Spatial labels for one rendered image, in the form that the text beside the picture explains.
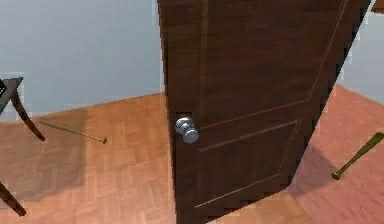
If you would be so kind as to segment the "dark wooden table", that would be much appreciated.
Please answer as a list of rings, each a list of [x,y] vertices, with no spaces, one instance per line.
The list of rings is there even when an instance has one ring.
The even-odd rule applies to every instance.
[[[13,107],[18,113],[24,124],[30,131],[41,141],[45,141],[45,136],[35,126],[34,122],[27,114],[23,103],[21,102],[18,87],[22,83],[23,78],[6,78],[0,79],[0,115],[9,101],[12,102]],[[19,217],[26,215],[25,208],[17,201],[17,199],[10,193],[7,187],[0,181],[0,199],[11,208]]]

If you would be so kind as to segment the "wooden baseball bat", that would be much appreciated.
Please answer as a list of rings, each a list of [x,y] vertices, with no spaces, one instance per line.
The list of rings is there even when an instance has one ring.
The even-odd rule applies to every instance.
[[[49,127],[52,127],[52,128],[58,129],[58,130],[67,131],[67,132],[70,132],[70,133],[74,133],[74,134],[77,134],[77,135],[88,137],[90,139],[99,141],[102,144],[106,144],[107,141],[108,141],[107,138],[105,138],[105,137],[104,138],[100,138],[100,137],[97,137],[97,136],[93,136],[91,134],[87,134],[85,132],[82,132],[82,131],[79,131],[79,130],[67,127],[65,125],[59,124],[57,122],[54,122],[54,121],[51,121],[51,120],[48,120],[48,119],[42,119],[41,118],[41,119],[38,119],[38,122],[43,124],[43,125],[45,125],[45,126],[49,126]]]
[[[380,141],[384,139],[384,133],[377,132],[375,133],[358,151],[357,153],[347,162],[345,163],[339,170],[333,172],[331,177],[334,180],[339,180],[342,174],[353,165],[359,158],[373,149]]]

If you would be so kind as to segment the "silver round door knob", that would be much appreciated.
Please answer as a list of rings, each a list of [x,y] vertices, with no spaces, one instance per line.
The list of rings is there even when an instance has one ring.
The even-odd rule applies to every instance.
[[[175,131],[182,136],[184,143],[192,144],[199,138],[199,131],[190,117],[179,118],[175,123]]]

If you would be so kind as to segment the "brown wooden door frame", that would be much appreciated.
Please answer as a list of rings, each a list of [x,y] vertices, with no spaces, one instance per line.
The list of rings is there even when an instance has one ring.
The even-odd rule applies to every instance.
[[[373,13],[384,14],[384,0],[375,0],[371,11]]]

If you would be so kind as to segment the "dark brown wooden door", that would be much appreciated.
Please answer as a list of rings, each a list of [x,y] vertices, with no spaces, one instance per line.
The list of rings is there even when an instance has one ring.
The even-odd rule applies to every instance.
[[[157,3],[175,224],[207,224],[291,184],[371,0]]]

